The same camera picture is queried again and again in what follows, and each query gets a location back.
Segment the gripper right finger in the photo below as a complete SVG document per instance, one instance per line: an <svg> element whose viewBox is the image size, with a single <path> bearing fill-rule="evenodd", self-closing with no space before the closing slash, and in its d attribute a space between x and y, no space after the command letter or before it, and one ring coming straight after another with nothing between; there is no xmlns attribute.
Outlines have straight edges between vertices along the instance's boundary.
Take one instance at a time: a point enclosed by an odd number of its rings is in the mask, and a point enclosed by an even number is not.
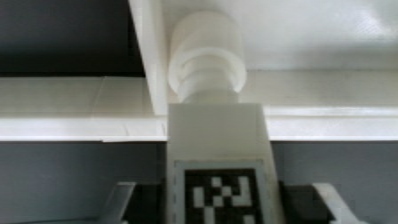
<svg viewBox="0 0 398 224"><path fill-rule="evenodd" d="M368 224L357 218L331 183L281 183L279 189L286 224Z"/></svg>

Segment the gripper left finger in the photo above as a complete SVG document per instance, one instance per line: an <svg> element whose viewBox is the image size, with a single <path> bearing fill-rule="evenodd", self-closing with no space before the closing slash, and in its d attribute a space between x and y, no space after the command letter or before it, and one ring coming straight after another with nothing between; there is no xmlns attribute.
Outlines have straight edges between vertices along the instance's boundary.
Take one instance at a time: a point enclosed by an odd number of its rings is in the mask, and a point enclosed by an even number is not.
<svg viewBox="0 0 398 224"><path fill-rule="evenodd" d="M165 224L160 184L116 183L96 224Z"/></svg>

